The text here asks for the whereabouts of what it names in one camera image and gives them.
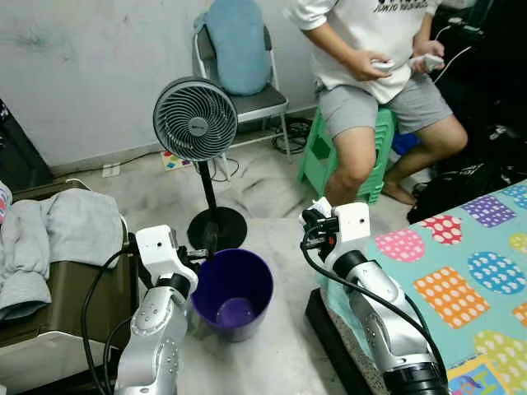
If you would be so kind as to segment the person's right hand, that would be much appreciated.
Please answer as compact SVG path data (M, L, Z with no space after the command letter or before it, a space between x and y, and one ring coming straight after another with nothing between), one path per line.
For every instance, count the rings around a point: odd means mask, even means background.
M391 76L393 64L388 55L373 50L351 50L343 60L357 81L374 81Z

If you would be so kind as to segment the person's left hand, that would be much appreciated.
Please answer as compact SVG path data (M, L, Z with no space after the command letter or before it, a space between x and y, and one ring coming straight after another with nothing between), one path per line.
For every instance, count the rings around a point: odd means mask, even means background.
M415 61L412 69L418 74L430 74L445 67L445 46L436 40L417 39L414 42Z

